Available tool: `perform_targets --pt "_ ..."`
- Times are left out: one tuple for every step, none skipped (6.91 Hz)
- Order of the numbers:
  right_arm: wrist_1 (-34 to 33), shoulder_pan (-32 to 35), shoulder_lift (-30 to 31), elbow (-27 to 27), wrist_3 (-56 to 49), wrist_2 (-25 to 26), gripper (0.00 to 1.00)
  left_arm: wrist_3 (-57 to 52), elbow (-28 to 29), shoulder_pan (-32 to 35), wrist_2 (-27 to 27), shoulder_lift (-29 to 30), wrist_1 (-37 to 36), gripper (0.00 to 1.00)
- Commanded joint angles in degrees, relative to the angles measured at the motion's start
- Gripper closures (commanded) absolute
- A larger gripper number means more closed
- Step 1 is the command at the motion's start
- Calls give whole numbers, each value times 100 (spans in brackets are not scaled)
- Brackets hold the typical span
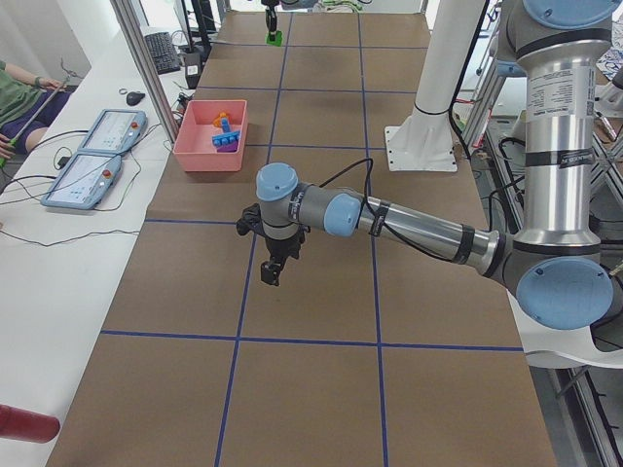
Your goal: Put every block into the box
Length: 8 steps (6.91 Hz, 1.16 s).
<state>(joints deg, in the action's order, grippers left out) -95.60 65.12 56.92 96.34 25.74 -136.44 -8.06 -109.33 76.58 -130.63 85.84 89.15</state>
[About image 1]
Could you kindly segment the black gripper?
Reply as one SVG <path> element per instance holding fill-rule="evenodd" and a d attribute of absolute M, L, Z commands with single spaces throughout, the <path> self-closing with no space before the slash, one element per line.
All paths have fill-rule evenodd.
<path fill-rule="evenodd" d="M 276 8 L 280 5 L 279 0 L 261 0 L 261 4 L 265 7 L 265 21 L 268 31 L 277 30 Z"/>
<path fill-rule="evenodd" d="M 290 224 L 286 228 L 276 228 L 265 224 L 262 219 L 260 205 L 254 203 L 242 210 L 241 217 L 237 220 L 236 229 L 239 235 L 244 236 L 254 232 L 265 239 L 270 259 L 261 264 L 261 281 L 272 286 L 279 285 L 279 278 L 287 259 L 300 258 L 300 250 L 306 241 L 306 234 L 311 231 L 308 226 Z"/>

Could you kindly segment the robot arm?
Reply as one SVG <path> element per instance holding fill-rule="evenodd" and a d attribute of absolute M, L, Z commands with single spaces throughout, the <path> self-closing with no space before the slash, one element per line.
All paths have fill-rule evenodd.
<path fill-rule="evenodd" d="M 486 11 L 482 1 L 441 3 L 412 115 L 386 131 L 389 167 L 409 170 L 415 208 L 351 189 L 302 182 L 283 162 L 256 176 L 257 202 L 245 208 L 239 234 L 265 239 L 270 257 L 261 278 L 270 285 L 306 233 L 363 231 L 404 243 L 424 255 L 475 269 L 503 286 L 522 312 L 558 330 L 575 330 L 614 315 L 622 288 L 601 262 L 590 230 L 590 178 L 595 161 L 595 72 L 609 48 L 614 1 L 506 1 L 497 54 L 527 76 L 525 201 L 516 233 L 457 222 L 458 193 L 449 133 L 452 104 Z"/>

